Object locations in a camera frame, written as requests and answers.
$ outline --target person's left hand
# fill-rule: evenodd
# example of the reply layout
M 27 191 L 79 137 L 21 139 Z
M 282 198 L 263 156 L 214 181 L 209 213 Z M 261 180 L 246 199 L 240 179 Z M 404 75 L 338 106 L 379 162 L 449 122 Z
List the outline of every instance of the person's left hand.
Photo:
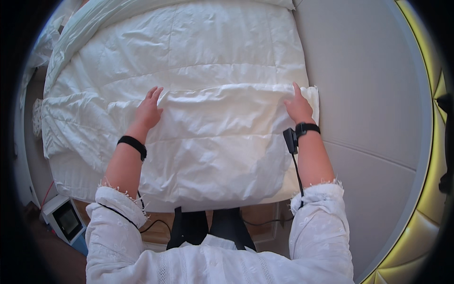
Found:
M 161 119 L 163 109 L 158 109 L 158 98 L 163 89 L 163 87 L 153 87 L 136 110 L 134 123 L 144 127 L 147 132 Z

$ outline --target white duvet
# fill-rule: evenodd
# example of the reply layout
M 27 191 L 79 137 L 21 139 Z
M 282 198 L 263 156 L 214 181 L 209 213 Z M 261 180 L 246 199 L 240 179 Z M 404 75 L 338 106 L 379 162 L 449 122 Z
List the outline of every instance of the white duvet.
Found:
M 58 192 L 94 201 L 118 139 L 155 85 L 164 87 L 164 112 L 146 141 L 139 191 L 148 211 L 298 192 L 282 136 L 294 125 L 282 101 L 296 81 L 318 121 L 318 91 L 308 87 L 291 1 L 262 2 L 90 0 L 81 8 L 44 89 L 44 154 Z

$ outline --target black pants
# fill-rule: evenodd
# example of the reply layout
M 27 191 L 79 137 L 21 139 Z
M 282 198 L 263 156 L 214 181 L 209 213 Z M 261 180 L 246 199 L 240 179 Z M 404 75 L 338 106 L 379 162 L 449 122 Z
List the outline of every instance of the black pants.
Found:
M 167 249 L 177 248 L 185 241 L 199 245 L 207 234 L 232 240 L 237 249 L 245 249 L 247 246 L 257 251 L 241 219 L 240 208 L 214 210 L 210 231 L 205 211 L 182 213 L 181 207 L 176 208 Z

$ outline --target white comforter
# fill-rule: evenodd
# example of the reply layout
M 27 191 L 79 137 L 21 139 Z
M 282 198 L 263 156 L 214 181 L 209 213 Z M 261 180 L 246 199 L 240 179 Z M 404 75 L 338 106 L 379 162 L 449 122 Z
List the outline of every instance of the white comforter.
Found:
M 71 18 L 46 77 L 44 154 L 59 193 L 94 201 L 117 140 L 163 86 L 139 191 L 150 211 L 203 210 L 298 192 L 282 131 L 291 82 L 314 108 L 291 12 L 248 1 L 91 0 Z M 273 1 L 291 8 L 291 1 Z

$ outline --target yellow padded frame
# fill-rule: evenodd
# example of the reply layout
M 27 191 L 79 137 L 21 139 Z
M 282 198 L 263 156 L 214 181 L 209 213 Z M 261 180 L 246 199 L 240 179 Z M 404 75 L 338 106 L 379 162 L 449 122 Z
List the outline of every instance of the yellow padded frame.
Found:
M 395 3 L 415 36 L 426 68 L 430 86 L 430 94 L 427 95 L 431 96 L 433 103 L 432 144 L 425 181 L 407 226 L 362 284 L 405 284 L 413 279 L 435 242 L 446 199 L 446 195 L 438 189 L 439 180 L 447 170 L 444 155 L 446 113 L 436 102 L 446 93 L 444 75 L 430 35 L 413 7 L 407 0 Z

